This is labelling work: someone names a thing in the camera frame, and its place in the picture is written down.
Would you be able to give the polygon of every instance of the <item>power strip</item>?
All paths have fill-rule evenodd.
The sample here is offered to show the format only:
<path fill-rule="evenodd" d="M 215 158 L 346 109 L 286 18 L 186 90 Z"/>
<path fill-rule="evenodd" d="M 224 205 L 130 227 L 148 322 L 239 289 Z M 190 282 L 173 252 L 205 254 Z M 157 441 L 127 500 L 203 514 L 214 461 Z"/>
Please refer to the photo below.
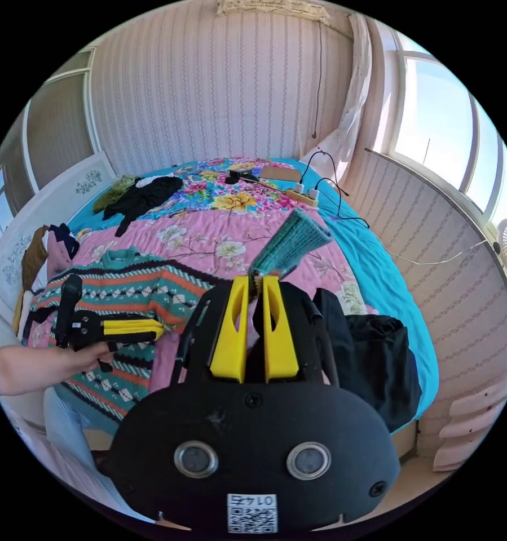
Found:
<path fill-rule="evenodd" d="M 310 205 L 310 207 L 317 208 L 319 206 L 318 199 L 312 199 L 305 193 L 298 193 L 295 190 L 287 189 L 285 190 L 285 195 L 290 199 L 298 201 L 299 203 L 304 203 L 305 205 Z"/>

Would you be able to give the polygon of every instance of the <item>qr code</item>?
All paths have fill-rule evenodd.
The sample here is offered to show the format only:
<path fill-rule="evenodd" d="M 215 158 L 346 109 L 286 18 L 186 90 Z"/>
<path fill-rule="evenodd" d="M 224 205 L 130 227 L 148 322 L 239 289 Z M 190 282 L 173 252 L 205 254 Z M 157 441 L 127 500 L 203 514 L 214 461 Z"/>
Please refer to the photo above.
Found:
<path fill-rule="evenodd" d="M 228 530 L 233 534 L 274 534 L 276 509 L 267 507 L 229 507 Z"/>

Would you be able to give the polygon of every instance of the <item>bed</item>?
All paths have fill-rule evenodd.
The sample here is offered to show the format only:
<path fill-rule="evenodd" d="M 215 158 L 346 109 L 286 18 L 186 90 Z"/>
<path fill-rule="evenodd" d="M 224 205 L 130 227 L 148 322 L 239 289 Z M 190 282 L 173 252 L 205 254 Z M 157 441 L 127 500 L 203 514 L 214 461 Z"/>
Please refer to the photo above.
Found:
<path fill-rule="evenodd" d="M 325 181 L 320 184 L 318 211 L 268 187 L 243 181 L 234 185 L 224 182 L 229 167 L 252 167 L 253 174 L 258 176 L 265 165 L 294 167 L 300 172 L 306 169 L 305 164 L 292 159 L 222 158 L 146 172 L 141 176 L 179 176 L 184 180 L 183 188 L 161 207 L 133 222 L 119 238 L 114 233 L 122 216 L 103 220 L 102 213 L 94 215 L 95 196 L 91 197 L 68 221 L 72 233 L 80 238 L 75 265 L 90 264 L 107 250 L 134 245 L 141 252 L 175 259 L 218 277 L 232 278 L 246 272 L 289 212 L 301 207 L 319 223 L 326 224 L 336 241 L 308 254 L 287 280 L 311 296 L 318 287 L 333 291 L 346 313 L 382 313 L 404 323 L 422 389 L 415 417 L 418 419 L 437 393 L 438 365 L 424 319 L 396 265 L 364 223 L 336 217 L 338 195 Z M 303 182 L 309 188 L 318 180 L 319 176 L 309 169 Z M 273 188 L 289 187 L 284 181 L 269 184 Z M 108 186 L 105 182 L 102 190 Z M 342 201 L 341 214 L 357 218 L 345 201 Z M 50 328 L 51 318 L 42 324 L 35 323 L 28 345 L 48 345 Z M 158 340 L 149 379 L 150 392 L 169 384 L 178 338 L 169 333 Z M 254 335 L 249 337 L 250 342 L 254 339 Z"/>

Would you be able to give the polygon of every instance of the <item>sticker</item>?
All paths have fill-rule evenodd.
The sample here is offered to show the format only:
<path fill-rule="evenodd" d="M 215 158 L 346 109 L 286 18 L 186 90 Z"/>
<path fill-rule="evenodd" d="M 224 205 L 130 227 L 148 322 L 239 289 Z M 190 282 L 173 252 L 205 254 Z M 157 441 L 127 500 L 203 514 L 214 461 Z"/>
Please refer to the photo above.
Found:
<path fill-rule="evenodd" d="M 277 533 L 275 494 L 227 494 L 227 530 L 230 534 Z"/>

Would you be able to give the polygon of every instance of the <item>clothes pile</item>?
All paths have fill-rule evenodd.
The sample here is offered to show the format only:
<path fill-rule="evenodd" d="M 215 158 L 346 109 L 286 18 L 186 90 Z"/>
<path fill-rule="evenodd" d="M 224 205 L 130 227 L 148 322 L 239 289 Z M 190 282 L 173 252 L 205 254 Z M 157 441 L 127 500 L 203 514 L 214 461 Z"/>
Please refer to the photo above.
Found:
<path fill-rule="evenodd" d="M 22 289 L 18 296 L 12 327 L 19 339 L 24 335 L 33 295 L 69 268 L 79 243 L 65 224 L 43 225 L 33 234 L 21 261 Z"/>

